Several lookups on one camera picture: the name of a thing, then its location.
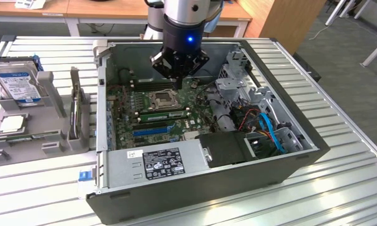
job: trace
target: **paper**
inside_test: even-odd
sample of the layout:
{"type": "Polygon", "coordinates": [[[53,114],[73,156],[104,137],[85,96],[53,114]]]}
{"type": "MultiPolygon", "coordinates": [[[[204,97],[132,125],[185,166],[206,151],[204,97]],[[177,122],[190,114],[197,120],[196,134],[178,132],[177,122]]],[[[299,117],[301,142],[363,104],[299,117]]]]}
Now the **paper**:
{"type": "Polygon", "coordinates": [[[45,0],[17,0],[16,8],[40,9],[44,7],[45,0]]]}

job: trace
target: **blue latch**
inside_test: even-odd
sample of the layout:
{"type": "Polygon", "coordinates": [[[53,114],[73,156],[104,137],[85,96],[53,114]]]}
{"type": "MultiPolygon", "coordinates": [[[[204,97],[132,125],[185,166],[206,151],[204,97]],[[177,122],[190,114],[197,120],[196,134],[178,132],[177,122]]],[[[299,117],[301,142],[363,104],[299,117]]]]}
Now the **blue latch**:
{"type": "Polygon", "coordinates": [[[89,181],[92,180],[92,171],[82,171],[80,172],[80,178],[78,181],[89,181]]]}

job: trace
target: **white desk leg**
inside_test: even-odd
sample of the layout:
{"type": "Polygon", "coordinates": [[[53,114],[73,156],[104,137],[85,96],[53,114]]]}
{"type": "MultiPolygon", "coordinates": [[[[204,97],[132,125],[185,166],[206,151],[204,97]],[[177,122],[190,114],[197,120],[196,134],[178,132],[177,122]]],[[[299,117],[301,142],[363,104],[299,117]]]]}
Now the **white desk leg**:
{"type": "Polygon", "coordinates": [[[346,1],[346,0],[341,0],[341,1],[338,2],[338,5],[337,5],[337,7],[334,8],[331,15],[329,16],[329,18],[327,18],[327,20],[326,20],[326,22],[325,22],[325,25],[326,25],[326,26],[331,25],[333,19],[334,19],[334,17],[337,16],[337,13],[338,13],[338,11],[339,11],[342,5],[345,4],[345,1],[346,1]]]}
{"type": "Polygon", "coordinates": [[[354,15],[354,19],[357,19],[362,13],[362,11],[365,10],[366,5],[369,4],[370,0],[366,0],[363,6],[359,8],[357,14],[354,15]]]}
{"type": "Polygon", "coordinates": [[[246,25],[247,25],[247,21],[241,21],[238,23],[238,26],[235,27],[235,31],[234,31],[234,38],[242,38],[243,37],[243,32],[246,29],[246,25]]]}
{"type": "Polygon", "coordinates": [[[80,31],[77,29],[78,19],[66,17],[65,23],[68,25],[69,35],[70,36],[80,36],[80,31]]]}
{"type": "Polygon", "coordinates": [[[375,57],[377,57],[377,48],[373,51],[373,53],[369,55],[369,57],[365,59],[365,61],[361,63],[361,66],[366,67],[371,63],[375,57]]]}
{"type": "Polygon", "coordinates": [[[345,16],[345,14],[347,13],[347,11],[349,11],[350,6],[353,5],[353,3],[354,3],[354,0],[350,0],[350,1],[347,2],[346,7],[345,7],[345,9],[342,10],[342,12],[341,12],[341,14],[339,14],[339,18],[343,18],[343,16],[345,16]]]}

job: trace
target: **robotic arm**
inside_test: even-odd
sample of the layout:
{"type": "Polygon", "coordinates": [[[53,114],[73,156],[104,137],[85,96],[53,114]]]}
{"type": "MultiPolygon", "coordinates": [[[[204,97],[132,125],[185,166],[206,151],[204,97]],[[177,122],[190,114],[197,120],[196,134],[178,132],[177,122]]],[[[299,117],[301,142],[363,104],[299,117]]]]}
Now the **robotic arm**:
{"type": "Polygon", "coordinates": [[[149,7],[164,9],[162,18],[158,18],[162,20],[164,45],[150,58],[152,67],[170,79],[174,89],[181,89],[182,79],[193,75],[209,60],[201,50],[202,32],[205,23],[221,12],[222,0],[145,2],[149,7]]]}

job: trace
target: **hard drive label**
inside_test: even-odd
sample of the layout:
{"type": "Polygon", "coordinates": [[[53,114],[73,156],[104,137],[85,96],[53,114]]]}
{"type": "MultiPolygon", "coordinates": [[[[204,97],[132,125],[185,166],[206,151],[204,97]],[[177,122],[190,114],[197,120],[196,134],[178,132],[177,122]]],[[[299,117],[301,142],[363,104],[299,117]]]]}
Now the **hard drive label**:
{"type": "Polygon", "coordinates": [[[178,148],[142,153],[148,180],[185,173],[178,148]]]}
{"type": "Polygon", "coordinates": [[[14,100],[21,103],[40,101],[41,97],[36,86],[30,84],[29,73],[0,73],[0,79],[14,100]]]}

